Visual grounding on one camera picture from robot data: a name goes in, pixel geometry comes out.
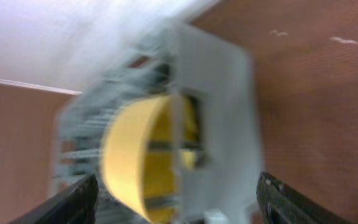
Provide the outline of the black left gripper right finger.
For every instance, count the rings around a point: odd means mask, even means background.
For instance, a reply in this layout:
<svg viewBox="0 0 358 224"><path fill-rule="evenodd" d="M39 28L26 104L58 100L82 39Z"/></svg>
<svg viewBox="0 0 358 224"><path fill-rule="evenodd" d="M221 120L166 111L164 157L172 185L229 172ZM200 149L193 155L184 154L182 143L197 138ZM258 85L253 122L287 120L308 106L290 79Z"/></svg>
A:
<svg viewBox="0 0 358 224"><path fill-rule="evenodd" d="M268 172L260 173L256 196L264 223L351 224Z"/></svg>

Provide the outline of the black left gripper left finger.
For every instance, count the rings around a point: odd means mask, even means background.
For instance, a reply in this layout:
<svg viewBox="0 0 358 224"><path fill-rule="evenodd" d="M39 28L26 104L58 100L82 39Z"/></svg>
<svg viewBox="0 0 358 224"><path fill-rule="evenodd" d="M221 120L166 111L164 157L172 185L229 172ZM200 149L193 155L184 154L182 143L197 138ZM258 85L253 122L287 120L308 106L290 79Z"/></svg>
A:
<svg viewBox="0 0 358 224"><path fill-rule="evenodd" d="M94 174L86 175L9 224L96 222L99 186Z"/></svg>

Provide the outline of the yellow bowl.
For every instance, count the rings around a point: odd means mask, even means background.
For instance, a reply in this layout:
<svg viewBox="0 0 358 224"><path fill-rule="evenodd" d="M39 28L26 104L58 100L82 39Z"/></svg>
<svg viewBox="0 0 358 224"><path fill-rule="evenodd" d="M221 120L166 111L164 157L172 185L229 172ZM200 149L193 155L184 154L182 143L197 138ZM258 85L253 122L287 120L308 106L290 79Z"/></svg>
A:
<svg viewBox="0 0 358 224"><path fill-rule="evenodd" d="M99 162L108 192L150 223L169 223L173 207L147 208L148 199L176 193L173 173L172 95L123 106L105 129Z"/></svg>

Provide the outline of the grey dishwasher rack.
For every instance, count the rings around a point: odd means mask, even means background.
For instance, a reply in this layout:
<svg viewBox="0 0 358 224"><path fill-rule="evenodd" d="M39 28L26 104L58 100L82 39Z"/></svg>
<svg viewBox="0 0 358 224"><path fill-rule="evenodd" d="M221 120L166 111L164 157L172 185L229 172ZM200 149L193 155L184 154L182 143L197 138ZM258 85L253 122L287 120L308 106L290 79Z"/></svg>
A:
<svg viewBox="0 0 358 224"><path fill-rule="evenodd" d="M57 118L52 190L94 174L97 223L150 223L112 196L101 177L105 129L134 100L172 95L176 193L148 199L173 207L169 223L248 223L264 168L251 56L240 46L170 22L145 35Z"/></svg>

